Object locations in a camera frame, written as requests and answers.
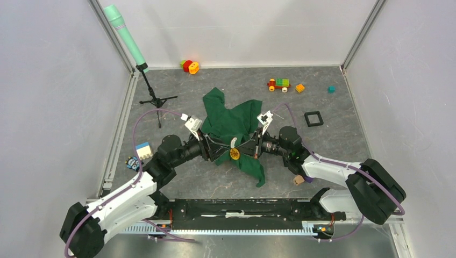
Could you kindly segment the yellow sunflower brooch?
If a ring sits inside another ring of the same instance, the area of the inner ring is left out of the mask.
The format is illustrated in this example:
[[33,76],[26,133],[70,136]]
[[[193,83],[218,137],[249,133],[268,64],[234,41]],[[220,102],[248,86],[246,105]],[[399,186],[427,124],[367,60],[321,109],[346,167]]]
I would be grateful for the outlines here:
[[233,159],[233,160],[240,159],[240,151],[238,151],[236,148],[231,148],[229,153],[230,153],[231,159]]

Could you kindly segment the blue cartoon badge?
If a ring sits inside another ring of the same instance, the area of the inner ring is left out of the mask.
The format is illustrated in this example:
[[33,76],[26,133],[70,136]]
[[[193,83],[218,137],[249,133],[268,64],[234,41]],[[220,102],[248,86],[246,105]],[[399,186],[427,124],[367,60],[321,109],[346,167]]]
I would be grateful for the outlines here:
[[125,161],[125,165],[128,169],[131,169],[135,172],[138,172],[139,170],[139,163],[140,163],[140,160],[137,159],[137,157],[135,156],[130,156],[126,161]]

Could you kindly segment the green fabric garment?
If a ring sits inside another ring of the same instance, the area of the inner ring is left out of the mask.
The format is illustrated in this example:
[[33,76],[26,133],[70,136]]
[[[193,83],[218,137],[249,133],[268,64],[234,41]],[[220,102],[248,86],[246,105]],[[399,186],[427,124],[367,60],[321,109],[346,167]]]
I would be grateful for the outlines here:
[[[213,88],[203,96],[203,104],[206,110],[206,119],[202,125],[202,132],[211,138],[220,140],[229,145],[236,138],[235,146],[245,143],[251,134],[258,128],[257,116],[262,109],[262,101],[251,99],[231,109],[225,107],[225,95],[218,88]],[[218,158],[215,164],[220,166],[230,161],[240,171],[258,180],[257,188],[266,183],[264,167],[258,159],[246,154],[240,154],[235,160],[230,156],[230,147]]]

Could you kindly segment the black square frame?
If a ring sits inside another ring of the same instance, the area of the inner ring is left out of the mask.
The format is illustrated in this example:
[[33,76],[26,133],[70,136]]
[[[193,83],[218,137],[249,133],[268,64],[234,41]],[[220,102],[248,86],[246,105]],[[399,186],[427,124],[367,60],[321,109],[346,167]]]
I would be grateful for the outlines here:
[[304,119],[308,127],[324,125],[323,117],[320,111],[309,111],[304,114]]

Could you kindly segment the tan wooden block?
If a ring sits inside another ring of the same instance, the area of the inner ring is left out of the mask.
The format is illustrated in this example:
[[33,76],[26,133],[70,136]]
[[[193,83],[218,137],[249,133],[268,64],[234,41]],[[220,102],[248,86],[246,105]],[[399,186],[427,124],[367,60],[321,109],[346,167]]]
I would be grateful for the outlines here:
[[301,176],[301,175],[297,175],[297,176],[295,176],[294,179],[293,179],[293,183],[294,183],[295,185],[300,185],[300,184],[302,184],[302,183],[304,183],[304,182],[306,182],[306,180],[305,180],[305,178],[304,178],[303,176]]

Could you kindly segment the orange toy brick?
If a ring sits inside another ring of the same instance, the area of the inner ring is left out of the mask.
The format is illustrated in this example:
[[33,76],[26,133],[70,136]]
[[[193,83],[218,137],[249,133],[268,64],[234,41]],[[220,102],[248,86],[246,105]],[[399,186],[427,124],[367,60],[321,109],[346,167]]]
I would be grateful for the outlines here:
[[300,94],[305,90],[305,86],[303,84],[298,84],[298,85],[296,85],[295,90],[297,93]]

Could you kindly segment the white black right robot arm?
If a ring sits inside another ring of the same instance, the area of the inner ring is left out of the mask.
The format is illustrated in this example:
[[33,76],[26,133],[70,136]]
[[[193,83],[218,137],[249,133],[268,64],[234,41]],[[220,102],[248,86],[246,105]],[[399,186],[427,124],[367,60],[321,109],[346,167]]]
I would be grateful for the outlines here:
[[262,154],[280,156],[284,166],[305,180],[319,178],[346,189],[344,201],[328,201],[324,197],[310,205],[311,214],[325,219],[332,212],[359,212],[376,224],[384,224],[392,215],[405,214],[402,202],[406,191],[375,159],[364,162],[343,162],[311,151],[296,128],[285,126],[278,137],[258,128],[241,144],[231,144],[241,154],[258,159]]

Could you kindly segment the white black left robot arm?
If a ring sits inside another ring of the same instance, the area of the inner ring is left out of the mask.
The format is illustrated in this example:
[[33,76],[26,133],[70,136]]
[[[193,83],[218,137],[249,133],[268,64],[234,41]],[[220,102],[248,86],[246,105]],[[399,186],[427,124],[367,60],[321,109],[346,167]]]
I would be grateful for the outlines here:
[[77,202],[69,208],[59,234],[65,243],[64,256],[95,257],[112,237],[134,223],[164,218],[169,205],[153,195],[175,177],[175,167],[198,156],[216,161],[236,143],[237,138],[222,141],[201,131],[193,132],[185,144],[177,135],[164,137],[133,179],[94,202]]

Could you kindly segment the teal small cube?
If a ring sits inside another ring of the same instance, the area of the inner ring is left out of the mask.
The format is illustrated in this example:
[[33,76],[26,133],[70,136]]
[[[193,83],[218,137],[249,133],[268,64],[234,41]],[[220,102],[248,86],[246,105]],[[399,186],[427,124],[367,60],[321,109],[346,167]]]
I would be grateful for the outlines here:
[[334,93],[336,91],[336,87],[331,85],[331,86],[328,87],[327,91],[328,91],[328,93],[332,94],[332,93]]

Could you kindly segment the mint green microphone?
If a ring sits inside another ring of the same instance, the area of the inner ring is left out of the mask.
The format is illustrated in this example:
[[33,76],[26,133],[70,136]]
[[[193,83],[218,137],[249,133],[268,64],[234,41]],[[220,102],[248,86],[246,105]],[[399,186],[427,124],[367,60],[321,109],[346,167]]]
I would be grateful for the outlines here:
[[146,60],[143,57],[135,40],[133,39],[129,29],[127,28],[125,20],[118,8],[114,4],[111,4],[107,7],[104,7],[103,10],[109,23],[117,31],[123,43],[129,50],[131,56],[135,60],[136,65],[140,70],[148,72],[148,64],[146,63]]

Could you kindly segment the blue white toy brick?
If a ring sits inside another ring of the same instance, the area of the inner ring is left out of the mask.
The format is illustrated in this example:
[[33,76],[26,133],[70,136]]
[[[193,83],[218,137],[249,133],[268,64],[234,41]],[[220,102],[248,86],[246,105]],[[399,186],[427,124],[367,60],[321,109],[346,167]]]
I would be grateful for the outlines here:
[[139,160],[145,160],[153,156],[153,152],[149,142],[144,142],[139,145],[136,145],[136,152],[138,154]]

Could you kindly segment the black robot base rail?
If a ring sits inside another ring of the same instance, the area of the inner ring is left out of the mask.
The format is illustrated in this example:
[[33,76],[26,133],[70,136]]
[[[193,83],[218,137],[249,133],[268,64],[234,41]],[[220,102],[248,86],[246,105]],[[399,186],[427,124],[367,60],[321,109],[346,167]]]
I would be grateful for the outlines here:
[[158,208],[152,220],[169,220],[174,230],[298,230],[303,221],[346,220],[345,212],[328,212],[320,198],[323,188],[311,199],[169,199],[151,195]]

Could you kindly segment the red orange green toy blocks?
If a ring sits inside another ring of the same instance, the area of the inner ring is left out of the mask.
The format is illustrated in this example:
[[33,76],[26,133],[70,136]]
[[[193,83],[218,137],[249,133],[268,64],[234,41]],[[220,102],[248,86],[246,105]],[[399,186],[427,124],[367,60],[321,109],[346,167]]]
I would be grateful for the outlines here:
[[191,75],[195,75],[200,69],[199,63],[191,60],[182,60],[180,62],[180,67],[184,72],[189,73]]

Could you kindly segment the black tripod microphone stand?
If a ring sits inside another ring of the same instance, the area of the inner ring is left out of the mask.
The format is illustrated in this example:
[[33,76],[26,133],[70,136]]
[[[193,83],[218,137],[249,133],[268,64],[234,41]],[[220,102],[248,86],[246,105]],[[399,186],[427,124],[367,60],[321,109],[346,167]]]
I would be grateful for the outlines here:
[[142,77],[143,79],[145,80],[146,82],[146,85],[147,85],[147,90],[148,90],[148,93],[149,95],[151,96],[151,100],[148,100],[148,101],[140,101],[139,104],[145,104],[145,103],[150,103],[152,104],[153,106],[156,107],[156,115],[157,115],[157,118],[158,118],[158,128],[162,128],[162,123],[161,123],[161,120],[160,120],[160,108],[163,107],[164,103],[166,103],[168,100],[170,99],[175,99],[175,98],[178,98],[178,96],[171,96],[171,97],[166,97],[166,98],[158,98],[156,95],[155,95],[155,92],[154,92],[154,89],[151,87],[147,77],[146,77],[146,69],[148,68],[148,65],[146,62],[142,63],[142,64],[137,64],[136,65],[136,69],[142,74]]

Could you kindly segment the colourful toy brick car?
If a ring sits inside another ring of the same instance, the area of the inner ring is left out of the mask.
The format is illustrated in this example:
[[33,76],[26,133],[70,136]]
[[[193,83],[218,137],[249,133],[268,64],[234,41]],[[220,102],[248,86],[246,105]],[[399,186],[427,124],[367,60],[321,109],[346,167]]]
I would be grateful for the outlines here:
[[271,78],[267,83],[268,90],[273,91],[281,91],[283,93],[288,92],[291,87],[289,79],[285,78]]

